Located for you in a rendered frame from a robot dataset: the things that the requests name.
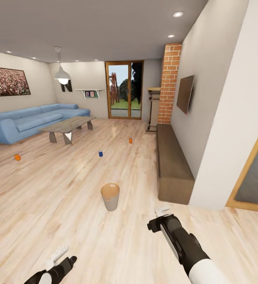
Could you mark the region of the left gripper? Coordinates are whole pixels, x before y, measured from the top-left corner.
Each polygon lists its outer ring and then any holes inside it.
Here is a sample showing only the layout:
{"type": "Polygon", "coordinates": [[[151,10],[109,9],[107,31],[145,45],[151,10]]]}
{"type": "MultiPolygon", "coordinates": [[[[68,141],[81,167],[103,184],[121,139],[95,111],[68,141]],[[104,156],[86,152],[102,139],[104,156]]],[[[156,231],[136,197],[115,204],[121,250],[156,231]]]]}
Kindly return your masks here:
{"type": "Polygon", "coordinates": [[[63,278],[73,269],[73,265],[76,263],[77,257],[72,256],[70,259],[67,257],[59,265],[52,268],[58,275],[57,283],[59,284],[63,278]]]}

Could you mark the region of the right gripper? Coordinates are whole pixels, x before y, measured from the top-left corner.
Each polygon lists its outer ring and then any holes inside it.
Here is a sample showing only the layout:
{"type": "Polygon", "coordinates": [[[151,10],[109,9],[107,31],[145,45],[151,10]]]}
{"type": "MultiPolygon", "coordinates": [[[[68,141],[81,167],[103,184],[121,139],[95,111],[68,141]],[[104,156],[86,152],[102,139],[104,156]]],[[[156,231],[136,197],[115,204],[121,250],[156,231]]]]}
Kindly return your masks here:
{"type": "Polygon", "coordinates": [[[153,233],[156,233],[158,231],[161,231],[161,226],[159,226],[159,222],[161,220],[161,217],[158,217],[156,219],[151,220],[148,224],[147,227],[149,228],[149,230],[153,233]]]}

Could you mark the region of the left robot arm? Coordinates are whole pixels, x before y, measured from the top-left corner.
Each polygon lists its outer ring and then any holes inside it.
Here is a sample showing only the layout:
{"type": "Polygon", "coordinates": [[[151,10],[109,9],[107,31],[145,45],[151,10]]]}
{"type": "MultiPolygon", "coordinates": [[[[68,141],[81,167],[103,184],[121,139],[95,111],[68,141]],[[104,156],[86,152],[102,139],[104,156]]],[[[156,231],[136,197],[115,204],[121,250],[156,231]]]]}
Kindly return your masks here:
{"type": "Polygon", "coordinates": [[[60,264],[57,261],[68,252],[69,246],[64,245],[54,252],[47,260],[47,269],[37,272],[24,284],[59,284],[63,278],[73,269],[77,261],[76,256],[67,257],[60,264]]]}

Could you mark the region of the trash can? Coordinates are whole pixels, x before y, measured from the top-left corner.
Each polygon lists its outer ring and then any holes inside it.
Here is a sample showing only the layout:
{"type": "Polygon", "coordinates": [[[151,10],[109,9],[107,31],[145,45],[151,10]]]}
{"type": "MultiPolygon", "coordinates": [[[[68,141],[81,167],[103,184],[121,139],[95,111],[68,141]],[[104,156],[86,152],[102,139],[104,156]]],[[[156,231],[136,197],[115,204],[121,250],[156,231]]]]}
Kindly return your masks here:
{"type": "Polygon", "coordinates": [[[101,195],[108,211],[114,211],[118,207],[120,187],[116,183],[108,183],[101,188],[101,195]]]}

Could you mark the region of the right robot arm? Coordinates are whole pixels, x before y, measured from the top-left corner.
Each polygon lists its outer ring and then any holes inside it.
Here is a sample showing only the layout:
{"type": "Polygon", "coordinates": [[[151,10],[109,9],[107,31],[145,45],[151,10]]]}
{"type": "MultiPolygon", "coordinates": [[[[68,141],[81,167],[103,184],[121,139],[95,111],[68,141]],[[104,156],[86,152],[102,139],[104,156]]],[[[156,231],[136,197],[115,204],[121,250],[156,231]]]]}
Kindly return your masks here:
{"type": "Polygon", "coordinates": [[[209,256],[202,250],[198,239],[189,234],[173,214],[163,215],[170,209],[164,204],[154,208],[156,219],[151,220],[147,227],[153,233],[162,230],[177,260],[183,265],[191,284],[231,284],[209,256]]]}

